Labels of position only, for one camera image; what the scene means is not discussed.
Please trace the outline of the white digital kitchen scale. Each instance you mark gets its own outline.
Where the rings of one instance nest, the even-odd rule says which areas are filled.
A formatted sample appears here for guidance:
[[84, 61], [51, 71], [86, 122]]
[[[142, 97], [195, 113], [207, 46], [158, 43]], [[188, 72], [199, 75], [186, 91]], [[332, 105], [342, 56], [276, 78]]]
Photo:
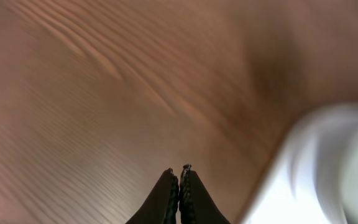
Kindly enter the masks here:
[[333, 163], [318, 160], [320, 149], [316, 136], [288, 139], [239, 222], [347, 223], [332, 177]]

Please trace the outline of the grey round bowl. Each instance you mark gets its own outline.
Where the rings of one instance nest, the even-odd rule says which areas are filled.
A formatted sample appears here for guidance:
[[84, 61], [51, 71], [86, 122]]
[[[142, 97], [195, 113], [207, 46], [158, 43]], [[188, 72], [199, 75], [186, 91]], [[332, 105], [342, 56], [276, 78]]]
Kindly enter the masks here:
[[285, 144], [303, 222], [358, 223], [358, 103], [304, 117]]

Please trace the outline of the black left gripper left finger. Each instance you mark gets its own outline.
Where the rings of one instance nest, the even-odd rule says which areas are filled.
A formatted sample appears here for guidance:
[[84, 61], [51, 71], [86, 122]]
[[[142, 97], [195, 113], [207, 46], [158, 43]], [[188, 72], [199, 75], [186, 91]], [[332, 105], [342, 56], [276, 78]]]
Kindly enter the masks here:
[[165, 170], [138, 211], [126, 224], [176, 224], [179, 201], [178, 177]]

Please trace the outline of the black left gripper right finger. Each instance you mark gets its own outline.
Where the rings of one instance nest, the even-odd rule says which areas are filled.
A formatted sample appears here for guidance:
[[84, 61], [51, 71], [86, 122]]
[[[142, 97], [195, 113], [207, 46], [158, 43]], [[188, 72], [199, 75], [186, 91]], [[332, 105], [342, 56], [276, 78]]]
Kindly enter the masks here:
[[229, 224], [190, 164], [180, 176], [179, 210], [182, 224]]

